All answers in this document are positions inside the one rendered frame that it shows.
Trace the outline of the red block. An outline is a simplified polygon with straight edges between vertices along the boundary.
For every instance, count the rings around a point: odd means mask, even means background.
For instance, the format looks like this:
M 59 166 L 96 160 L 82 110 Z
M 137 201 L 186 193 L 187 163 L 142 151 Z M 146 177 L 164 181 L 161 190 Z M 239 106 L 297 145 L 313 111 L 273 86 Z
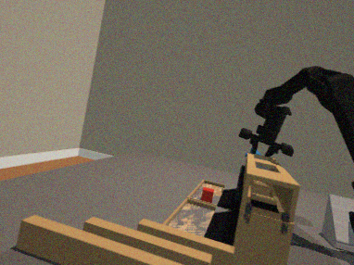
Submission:
M 214 189 L 210 189 L 210 188 L 204 187 L 203 188 L 203 192 L 202 192 L 202 196 L 201 196 L 201 200 L 211 203 L 212 202 L 213 193 L 214 193 Z

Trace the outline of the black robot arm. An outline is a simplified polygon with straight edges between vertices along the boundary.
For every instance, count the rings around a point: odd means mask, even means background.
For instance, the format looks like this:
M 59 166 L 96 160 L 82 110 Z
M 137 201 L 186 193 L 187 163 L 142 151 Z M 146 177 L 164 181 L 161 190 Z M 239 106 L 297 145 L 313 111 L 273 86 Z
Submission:
M 277 106 L 287 104 L 304 88 L 334 115 L 354 163 L 354 77 L 351 74 L 320 66 L 303 68 L 283 85 L 266 90 L 255 106 L 255 113 L 269 123 L 283 126 L 286 115 L 292 113 L 290 107 Z

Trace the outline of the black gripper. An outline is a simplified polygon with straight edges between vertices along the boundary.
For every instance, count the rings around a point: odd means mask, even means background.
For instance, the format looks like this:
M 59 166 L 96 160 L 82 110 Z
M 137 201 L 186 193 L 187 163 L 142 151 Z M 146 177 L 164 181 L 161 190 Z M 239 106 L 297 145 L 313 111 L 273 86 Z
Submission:
M 294 153 L 293 146 L 286 143 L 278 144 L 275 142 L 279 132 L 281 131 L 281 128 L 282 126 L 269 123 L 265 120 L 259 136 L 253 134 L 252 131 L 245 128 L 241 129 L 238 136 L 244 139 L 250 138 L 249 143 L 252 144 L 252 154 L 256 154 L 258 142 L 261 142 L 265 145 L 269 145 L 268 150 L 264 155 L 265 157 L 271 157 L 275 153 L 278 154 L 280 149 L 282 150 L 283 154 L 292 157 Z

